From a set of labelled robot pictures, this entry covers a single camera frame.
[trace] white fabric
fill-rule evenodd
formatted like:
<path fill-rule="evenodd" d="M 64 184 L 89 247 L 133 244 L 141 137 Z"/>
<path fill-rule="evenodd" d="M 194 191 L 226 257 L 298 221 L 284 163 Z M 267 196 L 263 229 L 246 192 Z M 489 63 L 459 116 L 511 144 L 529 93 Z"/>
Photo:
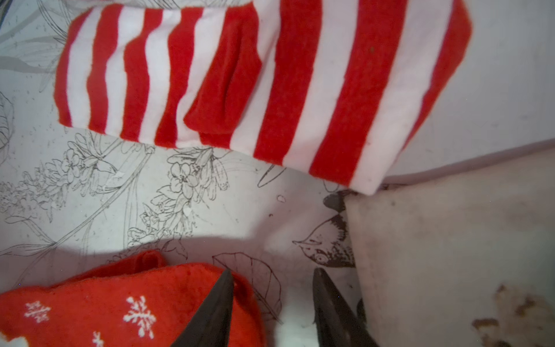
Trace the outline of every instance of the white fabric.
<path fill-rule="evenodd" d="M 90 122 L 90 100 L 87 79 L 93 62 L 93 41 L 103 7 L 94 8 L 79 30 L 69 51 L 67 98 L 72 126 L 88 128 Z"/>
<path fill-rule="evenodd" d="M 142 143 L 154 144 L 158 124 L 164 115 L 170 89 L 168 37 L 180 21 L 181 11 L 165 9 L 160 26 L 148 35 L 145 44 L 150 86 L 139 134 L 139 142 Z"/>
<path fill-rule="evenodd" d="M 275 41 L 278 39 L 281 18 L 279 16 L 280 2 L 276 0 L 254 0 L 253 6 L 258 16 L 258 37 L 256 50 L 262 61 Z"/>
<path fill-rule="evenodd" d="M 118 45 L 106 63 L 106 92 L 108 96 L 108 117 L 106 133 L 119 136 L 122 132 L 127 94 L 127 74 L 123 54 L 127 44 L 143 30 L 144 9 L 123 7 L 118 18 Z"/>
<path fill-rule="evenodd" d="M 226 8 L 205 8 L 195 25 L 193 60 L 189 71 L 187 91 L 177 106 L 177 148 L 199 145 L 199 134 L 189 129 L 183 118 L 191 108 L 218 49 Z"/>
<path fill-rule="evenodd" d="M 322 29 L 314 73 L 283 166 L 308 172 L 326 136 L 349 65 L 358 9 L 356 0 L 322 1 Z"/>
<path fill-rule="evenodd" d="M 350 187 L 373 194 L 403 148 L 430 87 L 451 1 L 410 0 L 399 47 Z"/>
<path fill-rule="evenodd" d="M 270 51 L 268 62 L 263 66 L 260 74 L 260 80 L 254 90 L 253 97 L 247 105 L 245 114 L 241 122 L 233 131 L 229 148 L 237 150 L 251 157 L 256 149 L 256 142 L 264 120 L 264 114 L 268 107 L 268 100 L 270 99 L 270 92 L 274 82 L 275 72 L 275 46 Z"/>

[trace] brown stain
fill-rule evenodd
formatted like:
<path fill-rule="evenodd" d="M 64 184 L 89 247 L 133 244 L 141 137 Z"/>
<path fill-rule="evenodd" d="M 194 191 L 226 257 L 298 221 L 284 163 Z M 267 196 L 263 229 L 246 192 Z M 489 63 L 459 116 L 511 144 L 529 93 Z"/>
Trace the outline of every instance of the brown stain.
<path fill-rule="evenodd" d="M 536 306 L 536 302 L 532 300 L 529 295 L 526 295 L 524 304 L 517 306 L 517 308 L 514 310 L 514 314 L 520 317 L 524 317 L 524 315 L 526 315 L 526 310 L 534 306 Z"/>
<path fill-rule="evenodd" d="M 504 290 L 507 290 L 507 287 L 505 287 L 504 284 L 500 285 L 499 288 L 497 288 L 497 290 L 495 291 L 496 294 L 499 294 L 501 292 L 503 292 Z"/>
<path fill-rule="evenodd" d="M 472 326 L 475 329 L 485 328 L 487 326 L 499 326 L 499 321 L 495 318 L 475 319 L 472 321 Z"/>

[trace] striped sock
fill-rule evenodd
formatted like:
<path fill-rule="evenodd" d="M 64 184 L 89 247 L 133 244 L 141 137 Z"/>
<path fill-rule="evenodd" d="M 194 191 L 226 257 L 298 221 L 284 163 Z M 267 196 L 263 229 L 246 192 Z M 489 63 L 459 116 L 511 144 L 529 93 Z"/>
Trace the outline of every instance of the striped sock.
<path fill-rule="evenodd" d="M 54 96 L 67 126 L 229 148 L 371 194 L 470 34 L 462 0 L 114 4 L 72 23 Z"/>

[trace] bird drawing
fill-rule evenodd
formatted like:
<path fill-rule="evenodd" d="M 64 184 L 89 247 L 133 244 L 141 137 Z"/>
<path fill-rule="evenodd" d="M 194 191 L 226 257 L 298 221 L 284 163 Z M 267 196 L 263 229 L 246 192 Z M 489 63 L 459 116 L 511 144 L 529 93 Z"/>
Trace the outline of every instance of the bird drawing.
<path fill-rule="evenodd" d="M 354 194 L 341 190 L 324 198 L 324 206 L 337 211 L 330 219 L 324 220 L 302 241 L 293 241 L 304 255 L 318 265 L 330 268 L 353 268 L 351 240 L 345 222 L 345 203 L 343 198 Z"/>

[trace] white snowflake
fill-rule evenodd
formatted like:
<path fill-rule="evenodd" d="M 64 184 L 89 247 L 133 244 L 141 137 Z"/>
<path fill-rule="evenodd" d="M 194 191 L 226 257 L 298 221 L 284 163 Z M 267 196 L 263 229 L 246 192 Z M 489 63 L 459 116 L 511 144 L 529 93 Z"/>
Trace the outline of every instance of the white snowflake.
<path fill-rule="evenodd" d="M 140 300 L 133 299 L 132 296 L 127 298 L 127 302 L 131 304 L 131 309 L 123 316 L 124 321 L 131 321 L 131 323 L 137 323 L 139 326 L 139 336 L 144 337 L 145 332 L 148 332 L 148 336 L 154 339 L 154 333 L 152 332 L 152 325 L 156 322 L 156 317 L 150 313 L 146 305 L 146 299 L 141 295 Z"/>
<path fill-rule="evenodd" d="M 104 347 L 104 340 L 102 340 L 100 338 L 100 332 L 99 331 L 93 331 L 93 344 L 96 345 L 96 347 Z"/>
<path fill-rule="evenodd" d="M 50 311 L 51 308 L 44 306 L 43 304 L 41 304 L 40 301 L 35 301 L 34 303 L 26 303 L 25 306 L 27 306 L 27 312 L 23 314 L 25 317 L 35 318 L 37 323 L 49 319 L 48 311 Z"/>

